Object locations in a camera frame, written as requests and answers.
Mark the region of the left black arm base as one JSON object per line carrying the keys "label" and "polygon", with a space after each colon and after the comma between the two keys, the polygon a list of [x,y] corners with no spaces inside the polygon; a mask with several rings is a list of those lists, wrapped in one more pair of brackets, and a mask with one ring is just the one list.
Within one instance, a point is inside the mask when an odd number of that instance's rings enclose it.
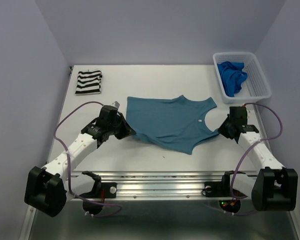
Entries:
{"label": "left black arm base", "polygon": [[[97,186],[93,186],[92,190],[87,193],[83,193],[80,196],[86,199],[100,199],[101,203],[105,203],[105,199],[116,198],[117,183],[116,182],[104,182],[98,183]],[[89,202],[82,203],[83,210],[88,214],[98,215],[102,210],[103,206],[95,205]]]}

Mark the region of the black white striped tank top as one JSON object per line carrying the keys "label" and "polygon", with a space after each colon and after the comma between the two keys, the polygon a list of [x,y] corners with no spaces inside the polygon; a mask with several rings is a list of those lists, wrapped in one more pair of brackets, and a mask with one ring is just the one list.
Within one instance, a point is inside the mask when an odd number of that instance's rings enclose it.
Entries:
{"label": "black white striped tank top", "polygon": [[75,95],[100,94],[102,92],[103,74],[100,70],[79,71]]}

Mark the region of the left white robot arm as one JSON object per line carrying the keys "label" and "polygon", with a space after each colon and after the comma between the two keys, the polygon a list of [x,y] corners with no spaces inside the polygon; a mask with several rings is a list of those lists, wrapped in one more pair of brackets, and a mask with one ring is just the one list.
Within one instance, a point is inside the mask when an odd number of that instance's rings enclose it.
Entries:
{"label": "left white robot arm", "polygon": [[26,204],[55,217],[67,202],[78,198],[83,201],[86,215],[100,217],[107,205],[105,200],[116,197],[117,184],[102,183],[99,175],[88,170],[79,176],[72,176],[72,171],[110,136],[121,140],[135,134],[118,108],[118,102],[102,105],[99,116],[81,130],[70,146],[55,137],[64,151],[43,167],[30,170],[24,197]]}

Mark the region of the teal tank top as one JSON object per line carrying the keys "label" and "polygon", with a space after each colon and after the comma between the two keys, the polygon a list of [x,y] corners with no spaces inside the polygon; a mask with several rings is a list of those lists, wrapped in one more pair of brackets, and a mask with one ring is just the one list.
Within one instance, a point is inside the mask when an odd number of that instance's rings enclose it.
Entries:
{"label": "teal tank top", "polygon": [[181,95],[174,99],[127,98],[126,121],[136,132],[133,139],[177,152],[193,149],[218,135],[205,117],[217,107],[213,98],[193,101]]}

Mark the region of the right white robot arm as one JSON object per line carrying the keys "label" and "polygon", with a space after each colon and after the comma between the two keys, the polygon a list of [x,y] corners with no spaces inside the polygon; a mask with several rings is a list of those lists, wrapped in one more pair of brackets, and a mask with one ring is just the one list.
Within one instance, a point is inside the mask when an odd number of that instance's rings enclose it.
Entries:
{"label": "right white robot arm", "polygon": [[[231,106],[218,132],[235,140],[245,151],[234,172],[220,182],[221,192],[237,200],[251,198],[257,211],[293,211],[296,206],[298,174],[280,163],[265,145],[267,139],[261,137],[254,125],[248,124],[246,106]],[[256,179],[239,171],[246,157],[257,172]]]}

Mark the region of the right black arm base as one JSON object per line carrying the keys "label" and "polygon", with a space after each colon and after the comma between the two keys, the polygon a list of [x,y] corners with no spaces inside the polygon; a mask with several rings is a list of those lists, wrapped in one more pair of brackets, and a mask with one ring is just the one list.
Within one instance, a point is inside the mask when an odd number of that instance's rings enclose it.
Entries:
{"label": "right black arm base", "polygon": [[225,214],[242,215],[239,213],[241,201],[237,197],[245,197],[245,195],[234,190],[233,197],[229,192],[229,187],[224,186],[222,181],[206,181],[201,194],[207,198],[219,198],[217,210],[221,210]]}

